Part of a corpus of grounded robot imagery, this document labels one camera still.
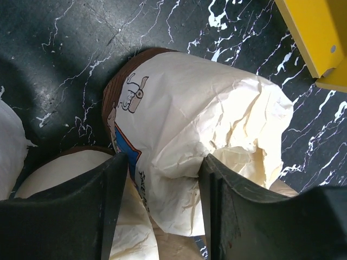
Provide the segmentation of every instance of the brown rim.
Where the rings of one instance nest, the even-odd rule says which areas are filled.
[[[118,104],[120,93],[123,87],[123,84],[126,80],[126,77],[129,76],[135,69],[137,69],[142,63],[153,58],[154,56],[160,53],[166,53],[169,51],[175,51],[165,48],[151,48],[148,49],[131,60],[129,60],[109,81],[105,90],[104,98],[102,100],[102,121],[106,128],[108,137],[111,139],[110,129],[107,127],[107,117],[112,110],[113,102]]]

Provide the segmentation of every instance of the yellow bracket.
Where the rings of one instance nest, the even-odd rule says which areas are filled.
[[[318,87],[347,92],[347,0],[275,0]]]

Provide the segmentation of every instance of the white paper bag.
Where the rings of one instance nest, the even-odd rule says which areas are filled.
[[[293,114],[281,89],[254,74],[183,53],[163,53],[126,79],[115,116],[117,150],[147,210],[165,232],[204,234],[197,174],[212,153],[269,188],[282,168],[281,134]]]
[[[24,166],[28,145],[21,119],[1,100],[0,87],[0,200],[8,199]]]
[[[28,198],[99,166],[111,155],[84,150],[43,165],[21,185],[16,197]],[[159,260],[158,246],[147,211],[132,182],[127,179],[110,253],[112,260]]]
[[[111,260],[159,260],[158,245],[146,208],[127,178],[115,227]]]

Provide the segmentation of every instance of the cartoon illustration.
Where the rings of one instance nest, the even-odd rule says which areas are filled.
[[[121,107],[125,111],[130,113],[135,113],[137,107],[139,106],[141,99],[143,98],[143,88],[146,85],[146,81],[149,77],[143,77],[141,84],[132,82],[131,79],[135,76],[135,73],[131,74],[126,79],[126,84],[124,88],[127,88],[127,91],[122,91],[120,96]]]
[[[137,107],[139,106],[144,92],[143,89],[146,85],[146,81],[149,77],[143,77],[141,84],[137,84],[132,82],[131,79],[135,76],[135,73],[131,74],[126,79],[126,84],[123,85],[123,90],[121,92],[119,103],[116,106],[115,102],[112,104],[112,109],[107,117],[107,127],[111,132],[111,139],[114,150],[118,152],[124,152],[128,155],[128,163],[129,163],[129,174],[131,179],[133,180],[137,190],[139,189],[138,185],[135,182],[135,171],[136,171],[136,163],[141,155],[141,151],[136,149],[119,128],[119,126],[115,122],[115,117],[117,114],[117,108],[122,107],[124,111],[129,111],[130,113],[135,113]]]

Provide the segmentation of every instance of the black marble floor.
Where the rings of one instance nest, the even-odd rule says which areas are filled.
[[[282,179],[347,185],[347,95],[319,89],[273,0],[2,0],[0,86],[29,150],[21,179],[76,145],[111,146],[102,90],[134,54],[167,47],[278,84],[294,102]]]

